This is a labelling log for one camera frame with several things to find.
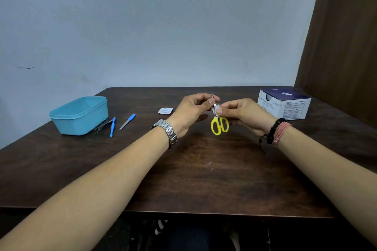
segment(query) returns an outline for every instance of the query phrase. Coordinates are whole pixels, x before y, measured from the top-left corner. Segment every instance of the wooden table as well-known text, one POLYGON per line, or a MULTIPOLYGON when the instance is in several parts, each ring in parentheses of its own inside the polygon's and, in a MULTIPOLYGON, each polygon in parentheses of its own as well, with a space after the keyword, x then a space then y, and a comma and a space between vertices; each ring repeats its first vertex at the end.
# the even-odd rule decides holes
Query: wooden table
MULTIPOLYGON (((250 97, 260 87, 108 88, 110 127, 95 135, 61 135, 49 122, 0 150, 0 207, 36 208, 70 182, 115 155, 168 115, 182 97, 213 92, 222 102, 250 97), (127 118, 136 117, 118 130, 127 118)), ((307 118, 291 122, 340 155, 377 172, 377 130, 312 99, 307 118)), ((326 197, 277 149, 244 127, 212 134, 210 119, 194 124, 147 174, 126 211, 256 216, 334 216, 326 197)))

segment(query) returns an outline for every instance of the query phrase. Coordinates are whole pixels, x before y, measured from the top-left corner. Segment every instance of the black beaded bracelet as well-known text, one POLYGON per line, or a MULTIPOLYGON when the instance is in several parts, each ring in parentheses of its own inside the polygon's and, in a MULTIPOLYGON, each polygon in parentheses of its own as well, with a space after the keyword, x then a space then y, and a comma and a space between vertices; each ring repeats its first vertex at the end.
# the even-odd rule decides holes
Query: black beaded bracelet
POLYGON ((261 151, 264 153, 264 151, 262 150, 261 148, 261 143, 262 143, 262 138, 264 136, 266 136, 267 138, 267 144, 272 144, 272 142, 274 141, 274 134, 276 132, 276 128, 282 123, 284 122, 285 119, 284 118, 279 118, 278 120, 275 121, 275 124, 271 127, 270 129, 270 132, 268 134, 265 134, 263 136, 261 136, 259 138, 259 148, 261 149, 261 151))

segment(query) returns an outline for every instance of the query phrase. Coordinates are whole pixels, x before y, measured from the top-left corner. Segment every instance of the forearm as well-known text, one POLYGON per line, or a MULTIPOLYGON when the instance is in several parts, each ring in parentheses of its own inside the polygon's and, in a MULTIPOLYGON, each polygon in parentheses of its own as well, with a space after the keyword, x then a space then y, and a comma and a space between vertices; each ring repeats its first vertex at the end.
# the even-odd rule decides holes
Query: forearm
POLYGON ((377 174, 332 152, 293 127, 278 148, 377 246, 377 174))
POLYGON ((1 250, 91 250, 168 149, 161 127, 51 197, 0 240, 1 250))

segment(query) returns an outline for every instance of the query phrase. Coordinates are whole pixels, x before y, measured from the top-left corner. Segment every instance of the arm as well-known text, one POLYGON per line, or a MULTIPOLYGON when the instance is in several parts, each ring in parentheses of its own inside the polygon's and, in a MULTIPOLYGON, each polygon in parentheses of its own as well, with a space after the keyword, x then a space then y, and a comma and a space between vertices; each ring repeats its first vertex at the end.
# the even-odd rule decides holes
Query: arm
MULTIPOLYGON (((223 103, 221 116, 234 118, 230 125, 244 125, 261 136, 277 118, 251 99, 223 103)), ((377 174, 334 153, 299 130, 288 127, 277 145, 342 215, 377 246, 377 174)))
MULTIPOLYGON (((201 113, 215 100, 210 94, 182 100, 167 120, 178 138, 206 118, 201 113)), ((150 130, 43 203, 0 240, 0 250, 92 250, 168 147, 163 128, 150 130)))

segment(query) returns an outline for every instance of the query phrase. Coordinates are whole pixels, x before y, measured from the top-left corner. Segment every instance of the white box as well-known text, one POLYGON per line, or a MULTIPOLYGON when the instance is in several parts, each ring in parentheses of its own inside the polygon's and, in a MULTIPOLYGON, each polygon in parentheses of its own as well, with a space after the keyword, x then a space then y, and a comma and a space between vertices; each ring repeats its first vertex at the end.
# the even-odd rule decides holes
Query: white box
POLYGON ((267 88, 259 91, 258 104, 276 118, 304 119, 311 98, 293 88, 267 88))

